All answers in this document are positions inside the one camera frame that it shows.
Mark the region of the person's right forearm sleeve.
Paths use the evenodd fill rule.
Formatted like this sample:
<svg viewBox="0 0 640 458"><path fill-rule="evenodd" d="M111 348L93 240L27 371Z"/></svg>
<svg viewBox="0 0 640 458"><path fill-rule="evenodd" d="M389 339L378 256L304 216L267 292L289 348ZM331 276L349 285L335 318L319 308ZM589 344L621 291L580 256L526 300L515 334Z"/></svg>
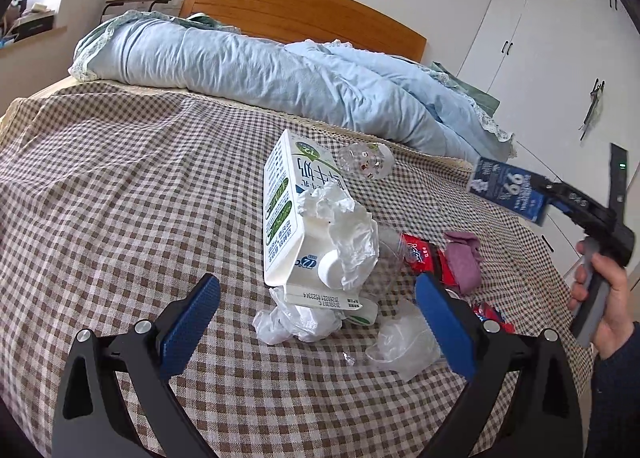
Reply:
<svg viewBox="0 0 640 458"><path fill-rule="evenodd" d="M586 457L639 456L639 322L612 356L594 361Z"/></svg>

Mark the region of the person's right hand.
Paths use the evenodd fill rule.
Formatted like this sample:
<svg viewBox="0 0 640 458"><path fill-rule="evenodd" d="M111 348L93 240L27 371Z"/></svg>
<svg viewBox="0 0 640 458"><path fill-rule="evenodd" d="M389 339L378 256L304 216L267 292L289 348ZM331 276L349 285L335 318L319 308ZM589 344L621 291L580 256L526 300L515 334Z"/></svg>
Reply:
<svg viewBox="0 0 640 458"><path fill-rule="evenodd" d="M634 319L628 305L629 285L626 270L607 256L596 253L591 259L593 269L602 275L610 285L606 308L592 338L601 360L607 360L626 344L634 333ZM585 287L587 272L584 264L579 264L574 273L574 282L570 287L571 311L588 299L589 292Z"/></svg>

